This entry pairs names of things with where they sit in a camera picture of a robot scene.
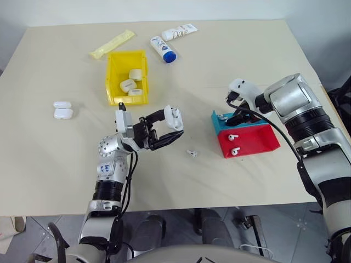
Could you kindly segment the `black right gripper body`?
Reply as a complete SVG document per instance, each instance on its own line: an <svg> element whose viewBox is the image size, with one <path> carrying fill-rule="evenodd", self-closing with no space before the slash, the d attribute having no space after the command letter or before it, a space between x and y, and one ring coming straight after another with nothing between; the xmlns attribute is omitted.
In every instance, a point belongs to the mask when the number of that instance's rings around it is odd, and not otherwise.
<svg viewBox="0 0 351 263"><path fill-rule="evenodd" d="M244 108L246 110L250 109L250 107L249 107L249 105L248 105L246 100L241 100L241 104L239 105L239 107L242 107L242 108ZM244 111L244 110L242 110L242 111L243 111L243 115L244 116L249 116L249 120L246 123L255 123L255 122L258 121L258 117L257 116L255 116L255 115L253 115L253 114L251 114L251 113L249 113L247 111Z"/></svg>

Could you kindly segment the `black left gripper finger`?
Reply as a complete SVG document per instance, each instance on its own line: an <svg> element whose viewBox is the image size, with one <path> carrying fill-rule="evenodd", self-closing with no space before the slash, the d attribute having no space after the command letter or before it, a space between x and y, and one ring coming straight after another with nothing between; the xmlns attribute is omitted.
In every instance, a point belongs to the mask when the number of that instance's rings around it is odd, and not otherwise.
<svg viewBox="0 0 351 263"><path fill-rule="evenodd" d="M150 141L150 150L157 150L159 148L170 145L184 134L184 130L175 131L161 136L159 139Z"/></svg>
<svg viewBox="0 0 351 263"><path fill-rule="evenodd" d="M151 113L146 117L140 117L139 120L140 120L140 123L145 123L147 128L151 129L155 122L161 122L165 120L164 109Z"/></svg>

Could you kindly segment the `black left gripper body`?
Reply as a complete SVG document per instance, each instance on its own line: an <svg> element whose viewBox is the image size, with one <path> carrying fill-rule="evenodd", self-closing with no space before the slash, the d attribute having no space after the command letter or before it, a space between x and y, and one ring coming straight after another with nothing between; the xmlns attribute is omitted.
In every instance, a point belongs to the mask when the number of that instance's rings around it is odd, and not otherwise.
<svg viewBox="0 0 351 263"><path fill-rule="evenodd" d="M134 141L140 149L156 150L157 133L153 122L147 117L140 117L139 123L133 125Z"/></svg>

